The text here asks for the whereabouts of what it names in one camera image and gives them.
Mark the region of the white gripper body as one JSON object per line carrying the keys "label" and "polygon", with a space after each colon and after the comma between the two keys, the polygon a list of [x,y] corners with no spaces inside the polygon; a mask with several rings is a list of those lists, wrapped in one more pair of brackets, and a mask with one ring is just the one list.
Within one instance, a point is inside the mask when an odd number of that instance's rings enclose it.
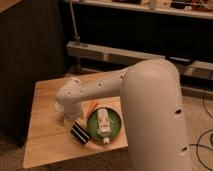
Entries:
{"label": "white gripper body", "polygon": [[82,109],[80,107],[65,108],[63,116],[66,120],[76,120],[82,115]]}

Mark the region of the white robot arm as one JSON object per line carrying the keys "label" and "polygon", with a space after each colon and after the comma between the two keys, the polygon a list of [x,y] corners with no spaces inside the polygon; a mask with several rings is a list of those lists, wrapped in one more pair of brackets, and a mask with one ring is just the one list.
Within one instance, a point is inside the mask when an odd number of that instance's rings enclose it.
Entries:
{"label": "white robot arm", "polygon": [[73,78],[58,90],[56,108],[74,121],[81,102],[114,96],[120,98],[134,171],[192,171],[174,64],[145,60],[86,84]]}

